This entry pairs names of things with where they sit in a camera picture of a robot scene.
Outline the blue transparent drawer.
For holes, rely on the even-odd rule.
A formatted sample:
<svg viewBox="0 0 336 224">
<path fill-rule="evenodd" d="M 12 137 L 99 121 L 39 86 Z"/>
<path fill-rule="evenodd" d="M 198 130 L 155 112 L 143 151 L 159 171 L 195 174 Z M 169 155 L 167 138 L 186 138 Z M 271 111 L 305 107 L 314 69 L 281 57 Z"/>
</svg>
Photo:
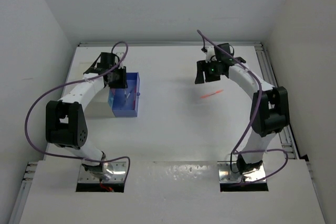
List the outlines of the blue transparent drawer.
<svg viewBox="0 0 336 224">
<path fill-rule="evenodd" d="M 127 73 L 125 89 L 110 89 L 108 104 L 115 118 L 135 118 L 138 116 L 140 97 L 140 75 L 138 72 Z"/>
</svg>

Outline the orange gel pen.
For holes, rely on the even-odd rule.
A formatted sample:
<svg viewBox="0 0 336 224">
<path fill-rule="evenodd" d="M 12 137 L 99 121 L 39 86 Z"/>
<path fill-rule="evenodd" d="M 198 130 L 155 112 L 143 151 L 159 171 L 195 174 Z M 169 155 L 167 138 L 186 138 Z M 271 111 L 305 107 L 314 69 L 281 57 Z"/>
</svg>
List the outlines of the orange gel pen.
<svg viewBox="0 0 336 224">
<path fill-rule="evenodd" d="M 211 96 L 213 96 L 213 95 L 220 94 L 220 93 L 223 92 L 223 91 L 224 91 L 223 89 L 221 89 L 221 90 L 217 90 L 217 91 L 214 91 L 214 92 L 211 92 L 211 93 L 202 95 L 200 98 L 201 98 L 201 99 L 209 98 L 209 97 L 211 97 Z"/>
</svg>

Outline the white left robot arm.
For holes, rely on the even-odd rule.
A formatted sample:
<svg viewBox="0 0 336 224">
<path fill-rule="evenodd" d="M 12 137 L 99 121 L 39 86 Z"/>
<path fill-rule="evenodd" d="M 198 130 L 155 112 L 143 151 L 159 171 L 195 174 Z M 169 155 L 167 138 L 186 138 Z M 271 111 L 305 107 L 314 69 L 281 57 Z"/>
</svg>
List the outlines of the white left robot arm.
<svg viewBox="0 0 336 224">
<path fill-rule="evenodd" d="M 104 88 L 127 88 L 127 71 L 118 55 L 102 52 L 83 73 L 82 82 L 46 105 L 46 140 L 82 158 L 85 171 L 100 180 L 112 176 L 106 155 L 88 139 L 84 111 Z"/>
</svg>

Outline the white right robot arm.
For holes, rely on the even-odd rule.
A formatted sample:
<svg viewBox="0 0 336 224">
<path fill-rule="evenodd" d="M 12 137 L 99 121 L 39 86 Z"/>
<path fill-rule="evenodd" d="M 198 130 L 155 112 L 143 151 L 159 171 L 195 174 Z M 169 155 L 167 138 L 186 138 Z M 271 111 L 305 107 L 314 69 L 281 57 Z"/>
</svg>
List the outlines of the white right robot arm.
<svg viewBox="0 0 336 224">
<path fill-rule="evenodd" d="M 288 91 L 275 87 L 250 70 L 246 60 L 234 56 L 228 43 L 203 46 L 205 59 L 196 63 L 195 84 L 219 81 L 222 76 L 235 82 L 251 98 L 250 119 L 244 135 L 249 135 L 246 145 L 238 151 L 236 173 L 243 174 L 259 168 L 263 155 L 275 135 L 290 122 Z"/>
</svg>

